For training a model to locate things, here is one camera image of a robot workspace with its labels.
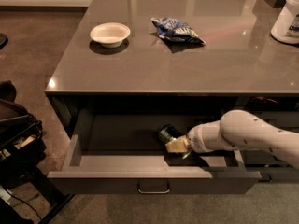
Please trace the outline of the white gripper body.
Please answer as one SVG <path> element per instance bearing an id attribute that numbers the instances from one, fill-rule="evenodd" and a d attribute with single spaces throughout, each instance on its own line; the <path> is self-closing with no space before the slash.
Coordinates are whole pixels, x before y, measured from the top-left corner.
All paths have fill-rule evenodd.
<path id="1" fill-rule="evenodd" d="M 191 149 L 197 153 L 229 149 L 229 144 L 221 136 L 218 121 L 197 125 L 189 130 L 186 137 Z"/>

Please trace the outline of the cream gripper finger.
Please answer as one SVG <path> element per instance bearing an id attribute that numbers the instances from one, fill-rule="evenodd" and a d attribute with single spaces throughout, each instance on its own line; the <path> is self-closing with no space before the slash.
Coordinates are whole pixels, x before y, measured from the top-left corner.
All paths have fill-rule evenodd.
<path id="1" fill-rule="evenodd" d="M 188 140 L 185 135 L 172 139 L 171 141 L 167 142 L 165 146 L 169 153 L 185 153 L 190 149 L 190 145 L 188 144 Z"/>

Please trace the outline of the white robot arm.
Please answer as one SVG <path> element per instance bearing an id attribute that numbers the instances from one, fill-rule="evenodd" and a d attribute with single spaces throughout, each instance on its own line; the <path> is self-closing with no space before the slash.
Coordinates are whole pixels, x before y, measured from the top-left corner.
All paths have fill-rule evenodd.
<path id="1" fill-rule="evenodd" d="M 220 120 L 200 124 L 167 141 L 169 153 L 258 149 L 299 168 L 299 134 L 275 127 L 244 110 L 232 110 Z"/>

